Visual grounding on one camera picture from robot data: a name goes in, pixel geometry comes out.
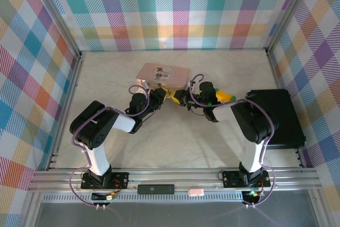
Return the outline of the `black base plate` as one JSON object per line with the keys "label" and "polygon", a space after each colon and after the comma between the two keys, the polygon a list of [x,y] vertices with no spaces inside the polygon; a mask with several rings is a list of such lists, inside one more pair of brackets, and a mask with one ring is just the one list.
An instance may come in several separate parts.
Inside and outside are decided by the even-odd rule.
{"label": "black base plate", "polygon": [[83,172],[81,181],[81,189],[127,189],[129,173],[111,172],[97,176],[92,172]]}
{"label": "black base plate", "polygon": [[238,171],[221,170],[218,172],[218,178],[223,182],[224,188],[247,188],[247,187],[270,187],[270,179],[267,171],[263,171],[262,175],[255,178],[254,181],[245,184],[245,182],[239,176]]}

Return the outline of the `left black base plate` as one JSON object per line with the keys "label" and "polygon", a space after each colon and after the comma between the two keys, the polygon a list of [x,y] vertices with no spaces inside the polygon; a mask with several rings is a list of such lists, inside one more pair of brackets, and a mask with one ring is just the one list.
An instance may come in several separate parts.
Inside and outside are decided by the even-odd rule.
{"label": "left black base plate", "polygon": [[83,172],[81,181],[81,189],[127,189],[129,173],[111,172],[97,176],[92,172]]}

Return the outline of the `black bar device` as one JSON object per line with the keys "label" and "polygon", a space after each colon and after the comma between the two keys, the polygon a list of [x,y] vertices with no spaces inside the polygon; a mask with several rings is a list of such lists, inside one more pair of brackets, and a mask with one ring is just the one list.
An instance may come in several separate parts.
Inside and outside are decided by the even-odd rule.
{"label": "black bar device", "polygon": [[138,195],[173,195],[173,184],[140,184],[137,188]]}

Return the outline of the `aluminium cross rail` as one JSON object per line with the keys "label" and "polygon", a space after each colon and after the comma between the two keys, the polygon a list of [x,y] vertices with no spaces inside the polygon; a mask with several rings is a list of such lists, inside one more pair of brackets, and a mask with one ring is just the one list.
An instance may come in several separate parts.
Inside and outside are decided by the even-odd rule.
{"label": "aluminium cross rail", "polygon": [[[136,168],[114,169],[113,172],[129,173],[129,182],[124,192],[137,191],[140,184],[173,184],[175,191],[204,189],[204,191],[251,190],[290,191],[320,189],[321,182],[315,169],[279,167],[269,170],[270,187],[224,188],[218,178],[223,168]],[[81,192],[81,176],[84,171],[76,169],[51,169],[38,171],[33,176],[29,192]]]}

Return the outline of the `aluminium side rail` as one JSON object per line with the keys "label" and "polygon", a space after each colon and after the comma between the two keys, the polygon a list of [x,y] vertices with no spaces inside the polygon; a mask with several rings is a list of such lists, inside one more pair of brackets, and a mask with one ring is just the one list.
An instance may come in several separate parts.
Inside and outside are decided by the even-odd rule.
{"label": "aluminium side rail", "polygon": [[[271,60],[270,53],[266,52],[266,58],[273,76],[275,88],[281,89],[278,76],[274,70],[274,64]],[[273,167],[302,167],[304,168],[303,157],[298,148],[272,148],[266,151],[264,162]]]}
{"label": "aluminium side rail", "polygon": [[62,111],[61,111],[61,116],[60,116],[61,119],[57,126],[55,135],[53,137],[51,148],[47,155],[47,162],[43,168],[44,171],[53,169],[54,168],[53,164],[56,163],[56,159],[58,156],[60,146],[63,141],[63,136],[64,136],[64,132],[65,132],[66,125],[67,125],[67,120],[69,117],[71,104],[72,104],[72,101],[75,95],[75,91],[77,89],[77,85],[78,85],[79,77],[82,71],[85,56],[86,56],[86,53],[84,51],[80,51],[79,56],[76,58],[74,71],[72,72],[72,75],[71,75],[70,85],[67,89],[66,99],[65,99]]}

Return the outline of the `pink tin box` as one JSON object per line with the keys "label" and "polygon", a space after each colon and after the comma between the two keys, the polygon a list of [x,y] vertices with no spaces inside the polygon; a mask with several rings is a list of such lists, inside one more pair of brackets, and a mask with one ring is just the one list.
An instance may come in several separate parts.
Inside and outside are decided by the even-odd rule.
{"label": "pink tin box", "polygon": [[136,79],[146,82],[149,87],[161,85],[170,91],[185,89],[189,80],[190,70],[170,65],[146,63]]}

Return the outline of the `aluminium frame leg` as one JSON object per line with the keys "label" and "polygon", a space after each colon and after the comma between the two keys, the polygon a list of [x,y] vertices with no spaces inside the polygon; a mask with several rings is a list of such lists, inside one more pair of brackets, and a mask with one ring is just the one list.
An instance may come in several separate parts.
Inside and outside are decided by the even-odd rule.
{"label": "aluminium frame leg", "polygon": [[309,189],[308,192],[319,227],[328,227],[327,217],[318,190]]}
{"label": "aluminium frame leg", "polygon": [[19,227],[35,227],[43,196],[40,192],[27,193]]}

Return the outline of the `aluminium corner post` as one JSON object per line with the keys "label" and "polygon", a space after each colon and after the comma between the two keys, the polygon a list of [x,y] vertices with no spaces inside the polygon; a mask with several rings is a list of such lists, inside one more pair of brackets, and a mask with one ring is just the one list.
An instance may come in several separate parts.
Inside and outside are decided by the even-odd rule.
{"label": "aluminium corner post", "polygon": [[268,37],[264,43],[266,55],[269,57],[281,39],[284,30],[288,26],[292,16],[296,12],[302,0],[279,0],[278,9],[271,19]]}
{"label": "aluminium corner post", "polygon": [[71,35],[71,32],[67,27],[66,22],[62,18],[62,15],[60,14],[54,0],[42,0],[42,2],[44,3],[52,19],[55,21],[56,26],[59,28],[67,45],[70,47],[70,49],[73,51],[77,58],[81,58],[82,51],[79,50],[78,45],[76,44],[75,39]]}

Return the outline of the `black plastic tray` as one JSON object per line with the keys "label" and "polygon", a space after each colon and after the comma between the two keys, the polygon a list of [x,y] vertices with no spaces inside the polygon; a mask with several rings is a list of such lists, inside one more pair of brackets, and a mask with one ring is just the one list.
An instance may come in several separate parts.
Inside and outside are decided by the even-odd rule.
{"label": "black plastic tray", "polygon": [[250,90],[245,97],[260,105],[278,124],[268,149],[294,149],[305,145],[306,137],[287,90]]}

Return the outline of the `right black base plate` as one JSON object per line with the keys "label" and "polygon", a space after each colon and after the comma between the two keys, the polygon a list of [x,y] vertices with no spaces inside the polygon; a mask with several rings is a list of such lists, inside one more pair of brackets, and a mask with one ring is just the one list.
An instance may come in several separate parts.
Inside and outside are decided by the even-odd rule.
{"label": "right black base plate", "polygon": [[262,175],[255,178],[254,181],[245,184],[245,182],[239,176],[238,171],[221,170],[218,172],[218,178],[223,182],[224,188],[247,188],[247,187],[270,187],[270,179],[267,171],[263,171]]}

